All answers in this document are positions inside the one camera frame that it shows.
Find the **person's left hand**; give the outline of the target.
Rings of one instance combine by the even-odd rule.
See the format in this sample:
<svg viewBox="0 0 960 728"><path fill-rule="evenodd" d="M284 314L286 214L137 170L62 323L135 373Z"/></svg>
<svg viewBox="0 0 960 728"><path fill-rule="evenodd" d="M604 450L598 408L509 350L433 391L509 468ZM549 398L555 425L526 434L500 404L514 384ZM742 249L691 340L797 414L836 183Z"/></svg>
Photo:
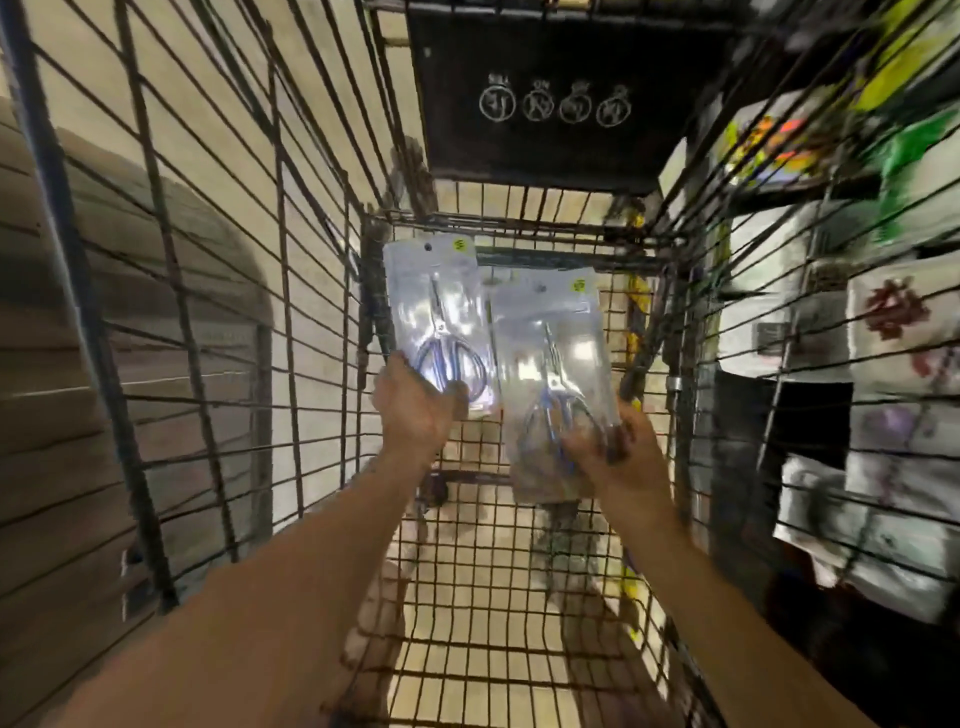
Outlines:
<svg viewBox="0 0 960 728"><path fill-rule="evenodd" d="M382 452L429 469L450 440L451 428L438 428L431 396L443 392L426 380L400 351L379 370L372 403L379 414Z"/></svg>

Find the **packaged blue scissors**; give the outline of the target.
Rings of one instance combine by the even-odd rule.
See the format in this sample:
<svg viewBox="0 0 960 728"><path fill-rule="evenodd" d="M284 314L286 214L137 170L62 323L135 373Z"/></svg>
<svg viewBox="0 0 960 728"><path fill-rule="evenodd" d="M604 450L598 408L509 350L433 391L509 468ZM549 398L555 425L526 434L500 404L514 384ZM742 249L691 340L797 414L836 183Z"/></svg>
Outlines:
<svg viewBox="0 0 960 728"><path fill-rule="evenodd" d="M594 268L532 269L488 289L502 407L502 448L514 501L590 498L593 486L565 446L587 435L620 452L620 417Z"/></svg>
<svg viewBox="0 0 960 728"><path fill-rule="evenodd" d="M438 391L462 383L473 419L498 408L497 367L474 239L432 234L383 249L394 346Z"/></svg>

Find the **store shelf with goods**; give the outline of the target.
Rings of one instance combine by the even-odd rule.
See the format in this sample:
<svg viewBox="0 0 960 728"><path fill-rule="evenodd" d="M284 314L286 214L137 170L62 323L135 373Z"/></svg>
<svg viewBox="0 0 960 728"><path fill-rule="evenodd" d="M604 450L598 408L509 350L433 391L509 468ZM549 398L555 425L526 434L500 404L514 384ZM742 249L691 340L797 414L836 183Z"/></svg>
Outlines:
<svg viewBox="0 0 960 728"><path fill-rule="evenodd" d="M753 0L687 150L677 464L754 601L960 613L960 0Z"/></svg>

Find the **person's right forearm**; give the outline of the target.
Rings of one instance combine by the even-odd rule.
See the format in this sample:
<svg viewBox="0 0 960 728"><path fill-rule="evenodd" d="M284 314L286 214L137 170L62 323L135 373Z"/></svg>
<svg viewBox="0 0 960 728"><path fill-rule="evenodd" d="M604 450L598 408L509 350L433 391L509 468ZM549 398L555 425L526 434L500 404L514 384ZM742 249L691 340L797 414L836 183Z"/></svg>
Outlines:
<svg viewBox="0 0 960 728"><path fill-rule="evenodd" d="M613 481L597 495L727 728L879 728L723 578L690 539L667 492Z"/></svg>

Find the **wooden shelf unit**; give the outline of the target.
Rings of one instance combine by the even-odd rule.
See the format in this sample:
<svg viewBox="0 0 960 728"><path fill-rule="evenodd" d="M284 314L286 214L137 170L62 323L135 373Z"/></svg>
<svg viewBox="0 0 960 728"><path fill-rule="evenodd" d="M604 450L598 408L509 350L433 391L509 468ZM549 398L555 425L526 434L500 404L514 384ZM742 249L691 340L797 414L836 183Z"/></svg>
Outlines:
<svg viewBox="0 0 960 728"><path fill-rule="evenodd" d="M34 728L264 537L272 310L157 160L57 132L51 230L0 97L0 728Z"/></svg>

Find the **person's right hand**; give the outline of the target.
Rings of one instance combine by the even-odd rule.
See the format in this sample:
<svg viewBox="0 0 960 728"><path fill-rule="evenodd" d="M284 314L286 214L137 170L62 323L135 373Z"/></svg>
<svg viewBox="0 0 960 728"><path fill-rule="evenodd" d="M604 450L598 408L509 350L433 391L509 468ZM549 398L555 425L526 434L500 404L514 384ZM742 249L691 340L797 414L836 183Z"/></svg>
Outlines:
<svg viewBox="0 0 960 728"><path fill-rule="evenodd" d="M585 474L606 518L644 519L672 508L666 458L650 419L619 400L619 422L606 433L608 474Z"/></svg>

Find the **black cart sign panel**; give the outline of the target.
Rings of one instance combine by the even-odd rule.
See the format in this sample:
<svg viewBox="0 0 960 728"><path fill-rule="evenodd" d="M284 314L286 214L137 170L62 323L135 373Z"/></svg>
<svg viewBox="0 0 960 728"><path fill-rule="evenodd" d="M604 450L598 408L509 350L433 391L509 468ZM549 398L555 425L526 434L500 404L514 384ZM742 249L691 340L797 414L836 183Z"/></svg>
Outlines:
<svg viewBox="0 0 960 728"><path fill-rule="evenodd" d="M406 19L435 178L636 196L659 187L733 35L425 6Z"/></svg>

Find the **person's left forearm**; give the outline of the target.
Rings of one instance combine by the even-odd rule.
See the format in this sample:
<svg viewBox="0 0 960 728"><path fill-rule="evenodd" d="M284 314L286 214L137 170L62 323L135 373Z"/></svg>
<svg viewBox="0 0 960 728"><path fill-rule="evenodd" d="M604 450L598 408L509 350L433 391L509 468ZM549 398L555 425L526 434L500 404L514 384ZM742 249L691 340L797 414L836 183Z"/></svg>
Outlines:
<svg viewBox="0 0 960 728"><path fill-rule="evenodd" d="M433 456L384 446L343 491L212 580L80 686L53 728L296 728L341 654Z"/></svg>

